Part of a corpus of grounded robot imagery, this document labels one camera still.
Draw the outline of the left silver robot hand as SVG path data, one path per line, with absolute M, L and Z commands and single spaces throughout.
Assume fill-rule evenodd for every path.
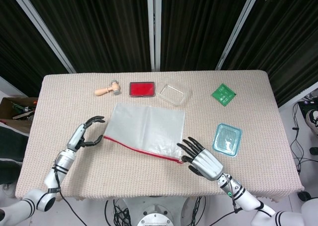
M 87 128 L 96 122 L 105 123 L 104 116 L 94 116 L 88 119 L 85 123 L 79 125 L 67 143 L 67 149 L 77 152 L 81 147 L 92 147 L 99 144 L 103 138 L 103 135 L 100 135 L 94 142 L 86 142 L 84 138 Z

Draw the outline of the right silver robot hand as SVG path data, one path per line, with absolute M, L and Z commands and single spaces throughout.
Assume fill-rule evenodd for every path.
M 189 163 L 188 168 L 196 175 L 215 181 L 223 173 L 223 165 L 194 138 L 183 139 L 177 146 L 187 154 L 181 157 L 182 162 Z

